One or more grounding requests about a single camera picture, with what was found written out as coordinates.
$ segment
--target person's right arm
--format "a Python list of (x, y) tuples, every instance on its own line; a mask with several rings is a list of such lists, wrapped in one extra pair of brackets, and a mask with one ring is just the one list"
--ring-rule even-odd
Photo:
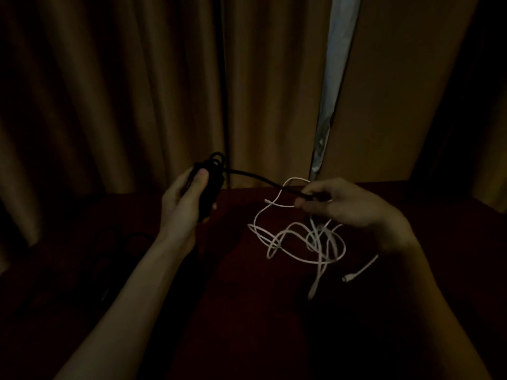
[(408, 331), (410, 344), (423, 345), (421, 363), (431, 378), (488, 379), (490, 375), (472, 342), (444, 299), (431, 273), (428, 261), (408, 220), (392, 205), (344, 179), (316, 181), (304, 193), (327, 192), (328, 202), (297, 198), (295, 207), (309, 214), (326, 216), (338, 223), (374, 232), (380, 255), (396, 262), (399, 268), (398, 320), (411, 325), (419, 333)]

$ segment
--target tangled white cable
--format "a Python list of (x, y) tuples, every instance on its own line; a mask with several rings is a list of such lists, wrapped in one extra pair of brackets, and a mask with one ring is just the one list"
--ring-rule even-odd
[[(309, 180), (306, 180), (306, 179), (303, 179), (300, 177), (291, 177), (285, 183), (283, 183), (283, 186), (287, 185), (292, 180), (300, 180), (300, 181), (310, 182)], [(312, 217), (310, 216), (311, 229), (309, 229), (303, 223), (293, 222), (293, 223), (290, 223), (286, 229), (278, 232), (276, 235), (270, 233), (269, 231), (267, 231), (264, 228), (257, 225), (257, 218), (259, 217), (259, 215), (263, 211), (265, 211), (266, 209), (268, 209), (272, 205), (274, 205), (276, 207), (280, 207), (280, 208), (293, 208), (294, 207), (294, 205), (276, 204), (276, 201), (280, 197), (281, 193), (282, 193), (282, 191), (280, 190), (278, 192), (278, 195), (276, 196), (276, 198), (273, 201), (269, 201), (267, 199), (264, 200), (264, 202), (268, 205), (266, 205), (263, 209), (261, 209), (257, 213), (257, 215), (253, 219), (253, 224), (248, 224), (248, 228), (253, 233), (255, 233), (257, 235), (259, 240), (264, 245), (266, 245), (268, 247), (268, 252), (266, 253), (266, 257), (268, 259), (271, 259), (275, 255), (276, 251), (281, 249), (287, 255), (289, 255), (290, 257), (292, 257), (300, 262), (306, 262), (308, 264), (317, 264), (317, 276), (315, 277), (315, 281), (313, 282), (313, 284), (310, 288), (310, 291), (308, 292), (308, 300), (310, 300), (314, 297), (315, 292), (317, 291), (318, 283), (320, 281), (320, 278), (322, 277), (322, 275), (326, 271), (327, 265), (339, 261), (345, 255), (345, 252), (347, 250), (347, 246), (345, 245), (345, 242), (343, 241), (341, 236), (335, 232), (335, 230), (338, 229), (340, 226), (342, 226), (342, 224), (338, 224), (333, 229), (330, 230), (329, 228), (327, 228), (327, 226), (329, 225), (329, 223), (331, 223), (331, 220), (328, 220), (325, 224), (319, 224), (316, 226), (315, 223), (313, 222)], [(291, 228), (293, 228), (295, 226), (299, 226), (299, 227), (303, 228), (304, 230), (306, 230), (307, 235), (305, 237), (303, 237), (300, 233), (297, 233), (296, 231), (292, 230)], [(261, 235), (259, 233), (259, 231), (264, 233), (266, 236)], [(322, 242), (320, 241), (320, 237), (322, 236), (323, 233), (327, 236), (326, 252), (325, 253), (322, 251)], [(317, 255), (318, 255), (317, 260), (305, 260), (303, 258), (293, 255), (287, 249), (284, 249), (282, 247), (282, 241), (287, 234), (294, 235), (294, 236), (298, 237), (299, 239), (301, 239), (306, 244), (306, 248), (309, 251), (313, 251), (313, 252), (317, 253)], [(343, 246), (342, 252), (340, 254), (338, 254), (339, 249), (338, 249), (338, 244), (336, 242), (336, 239), (340, 240), (340, 242)], [(331, 257), (330, 257), (330, 250), (329, 250), (330, 245), (331, 245), (331, 249), (333, 251), (333, 254)], [(356, 272), (354, 274), (346, 274), (342, 278), (342, 280), (343, 281), (353, 280), (356, 276), (358, 276), (366, 268), (368, 268), (377, 259), (377, 257), (378, 257), (378, 255), (376, 255), (370, 262), (368, 262), (368, 264), (366, 264), (358, 272)]]

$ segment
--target person's left arm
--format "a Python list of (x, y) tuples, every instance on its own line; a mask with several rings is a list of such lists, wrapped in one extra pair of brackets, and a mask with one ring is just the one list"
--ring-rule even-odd
[(199, 197), (208, 172), (201, 170), (180, 198), (190, 170), (162, 198), (161, 229), (110, 309), (55, 379), (136, 378), (149, 336), (183, 258), (195, 243)]

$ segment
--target hand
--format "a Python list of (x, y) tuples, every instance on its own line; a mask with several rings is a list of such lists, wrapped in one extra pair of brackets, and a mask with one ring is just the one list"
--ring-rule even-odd
[(326, 192), (331, 201), (306, 201), (296, 198), (294, 206), (312, 215), (374, 231), (381, 249), (400, 249), (417, 242), (402, 212), (374, 193), (342, 178), (309, 183), (303, 193)]
[(158, 240), (169, 241), (186, 256), (195, 243), (195, 227), (199, 219), (199, 198), (208, 183), (208, 171), (200, 169), (192, 184), (180, 198), (192, 168), (181, 174), (162, 196), (162, 215)]

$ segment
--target person's right hand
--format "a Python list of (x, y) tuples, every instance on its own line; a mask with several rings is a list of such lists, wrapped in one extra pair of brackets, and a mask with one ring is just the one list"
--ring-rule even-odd
[(374, 231), (382, 249), (399, 249), (417, 242), (402, 212), (374, 193), (342, 178), (309, 183), (303, 193), (326, 192), (331, 201), (296, 198), (294, 206), (312, 215), (332, 218), (338, 223)]

